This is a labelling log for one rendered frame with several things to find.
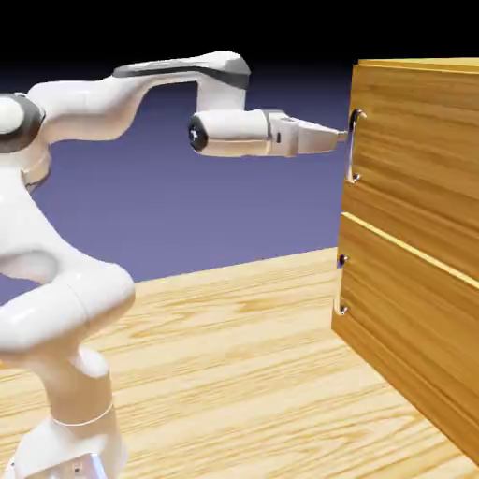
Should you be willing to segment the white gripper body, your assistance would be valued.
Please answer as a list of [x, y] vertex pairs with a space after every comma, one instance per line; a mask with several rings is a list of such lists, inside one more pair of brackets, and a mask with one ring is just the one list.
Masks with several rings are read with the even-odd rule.
[[338, 131], [318, 123], [298, 120], [298, 153], [332, 152], [338, 143]]

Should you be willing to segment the tall wooden cabinet door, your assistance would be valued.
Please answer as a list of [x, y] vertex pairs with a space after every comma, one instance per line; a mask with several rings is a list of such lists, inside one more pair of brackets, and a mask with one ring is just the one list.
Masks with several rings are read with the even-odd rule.
[[479, 58], [354, 67], [345, 211], [479, 282]]

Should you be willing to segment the light wooden cabinet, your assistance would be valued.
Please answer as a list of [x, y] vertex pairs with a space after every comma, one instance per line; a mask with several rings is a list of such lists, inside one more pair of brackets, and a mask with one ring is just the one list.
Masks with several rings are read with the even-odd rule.
[[332, 326], [479, 465], [479, 58], [353, 70]]

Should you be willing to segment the short wooden cabinet door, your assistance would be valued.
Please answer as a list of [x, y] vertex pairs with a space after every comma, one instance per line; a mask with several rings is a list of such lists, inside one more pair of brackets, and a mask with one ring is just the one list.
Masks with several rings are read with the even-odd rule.
[[348, 317], [479, 422], [479, 289], [348, 213], [339, 252]]

